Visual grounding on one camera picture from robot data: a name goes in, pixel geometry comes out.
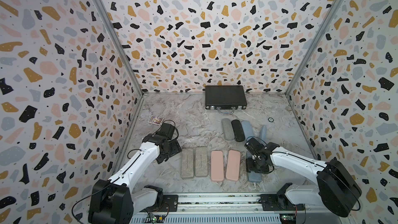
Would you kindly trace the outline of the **grey case mint lining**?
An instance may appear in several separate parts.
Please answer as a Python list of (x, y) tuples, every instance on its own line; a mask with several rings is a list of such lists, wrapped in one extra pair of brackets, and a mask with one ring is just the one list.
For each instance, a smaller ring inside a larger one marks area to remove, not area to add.
[(251, 183), (260, 183), (262, 181), (262, 175), (250, 170), (249, 166), (253, 162), (252, 155), (250, 152), (246, 152), (246, 172), (248, 181)]

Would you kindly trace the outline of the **blue case with pink glasses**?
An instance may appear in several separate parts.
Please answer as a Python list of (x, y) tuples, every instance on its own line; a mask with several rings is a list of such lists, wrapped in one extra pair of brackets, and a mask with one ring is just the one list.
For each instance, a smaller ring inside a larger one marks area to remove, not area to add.
[(251, 123), (247, 120), (244, 120), (241, 122), (241, 126), (244, 132), (244, 136), (245, 136), (245, 142), (248, 141), (251, 138), (254, 138), (254, 131), (253, 128), (251, 126)]

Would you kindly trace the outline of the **black case beige lining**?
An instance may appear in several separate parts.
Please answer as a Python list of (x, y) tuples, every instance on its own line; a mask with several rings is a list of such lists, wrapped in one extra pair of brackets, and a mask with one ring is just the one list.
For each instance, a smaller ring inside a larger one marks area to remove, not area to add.
[(237, 142), (245, 141), (245, 134), (240, 120), (238, 119), (232, 120), (231, 125), (234, 133), (234, 140)]

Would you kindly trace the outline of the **mint green glasses case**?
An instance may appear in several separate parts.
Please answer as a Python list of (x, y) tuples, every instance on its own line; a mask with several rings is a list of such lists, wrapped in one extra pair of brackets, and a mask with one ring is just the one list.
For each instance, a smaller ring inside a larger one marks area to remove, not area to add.
[(207, 177), (208, 156), (206, 147), (197, 147), (194, 151), (194, 174), (195, 177)]

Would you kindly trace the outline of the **beige case with brown glasses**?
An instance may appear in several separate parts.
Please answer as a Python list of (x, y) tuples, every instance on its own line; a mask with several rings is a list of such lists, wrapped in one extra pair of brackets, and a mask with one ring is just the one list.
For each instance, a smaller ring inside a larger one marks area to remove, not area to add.
[(224, 118), (221, 121), (224, 137), (228, 141), (233, 141), (235, 139), (234, 130), (232, 127), (232, 121), (228, 118)]

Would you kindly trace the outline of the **pink glasses case grey lining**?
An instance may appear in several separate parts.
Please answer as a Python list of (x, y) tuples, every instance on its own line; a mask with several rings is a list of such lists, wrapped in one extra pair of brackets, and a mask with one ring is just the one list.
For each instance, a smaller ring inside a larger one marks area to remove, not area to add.
[(221, 182), (224, 180), (223, 152), (214, 150), (211, 152), (211, 181)]

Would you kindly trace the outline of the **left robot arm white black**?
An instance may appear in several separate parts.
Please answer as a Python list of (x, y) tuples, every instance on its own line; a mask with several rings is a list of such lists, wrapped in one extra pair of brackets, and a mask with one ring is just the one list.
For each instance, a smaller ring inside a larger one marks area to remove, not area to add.
[(95, 183), (90, 201), (88, 222), (91, 224), (129, 224), (137, 213), (159, 210), (164, 203), (163, 189), (147, 185), (133, 192), (145, 170), (156, 161), (161, 164), (182, 152), (176, 139), (149, 134), (137, 153), (108, 180)]

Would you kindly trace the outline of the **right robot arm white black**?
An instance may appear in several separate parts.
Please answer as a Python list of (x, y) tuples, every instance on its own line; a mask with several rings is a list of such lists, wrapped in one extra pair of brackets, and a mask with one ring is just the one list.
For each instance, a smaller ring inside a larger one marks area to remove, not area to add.
[(311, 159), (276, 143), (264, 144), (253, 136), (247, 139), (245, 148), (251, 154), (246, 162), (248, 172), (267, 175), (281, 167), (312, 182), (310, 185), (285, 183), (277, 193), (283, 203), (324, 206), (339, 217), (348, 217), (351, 211), (361, 209), (362, 190), (340, 161)]

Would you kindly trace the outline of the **playing card box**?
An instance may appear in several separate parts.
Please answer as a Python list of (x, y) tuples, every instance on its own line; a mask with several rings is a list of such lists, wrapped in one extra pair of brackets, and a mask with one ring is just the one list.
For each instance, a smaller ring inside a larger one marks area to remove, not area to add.
[(164, 118), (162, 118), (162, 117), (152, 115), (149, 118), (148, 123), (160, 126), (162, 124), (163, 120), (164, 120)]

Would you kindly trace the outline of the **black ribbed briefcase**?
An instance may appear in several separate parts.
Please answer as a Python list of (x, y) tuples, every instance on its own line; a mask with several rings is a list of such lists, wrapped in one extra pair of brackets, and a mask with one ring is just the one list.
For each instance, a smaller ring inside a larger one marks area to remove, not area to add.
[(205, 108), (207, 110), (245, 110), (247, 100), (243, 86), (207, 86)]

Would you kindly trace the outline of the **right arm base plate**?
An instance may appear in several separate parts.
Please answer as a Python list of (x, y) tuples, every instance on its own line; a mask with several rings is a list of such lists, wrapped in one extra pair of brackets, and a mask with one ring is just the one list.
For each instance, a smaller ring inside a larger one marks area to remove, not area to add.
[(258, 203), (262, 205), (263, 211), (303, 211), (304, 204), (292, 204), (285, 195), (261, 194)]

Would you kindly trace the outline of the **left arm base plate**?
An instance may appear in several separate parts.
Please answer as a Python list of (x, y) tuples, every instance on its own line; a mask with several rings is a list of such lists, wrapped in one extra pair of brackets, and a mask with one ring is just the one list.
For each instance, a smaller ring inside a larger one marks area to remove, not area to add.
[(156, 201), (154, 206), (150, 206), (142, 212), (176, 212), (178, 208), (178, 195), (164, 195), (162, 201)]

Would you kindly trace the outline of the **aluminium front rail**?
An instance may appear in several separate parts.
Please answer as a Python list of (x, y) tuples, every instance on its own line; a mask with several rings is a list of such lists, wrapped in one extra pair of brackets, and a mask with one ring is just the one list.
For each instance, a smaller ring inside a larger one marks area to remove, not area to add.
[(325, 207), (305, 205), (303, 211), (263, 211), (258, 193), (179, 193), (176, 212), (148, 211), (133, 224), (354, 224), (352, 216), (338, 217)]

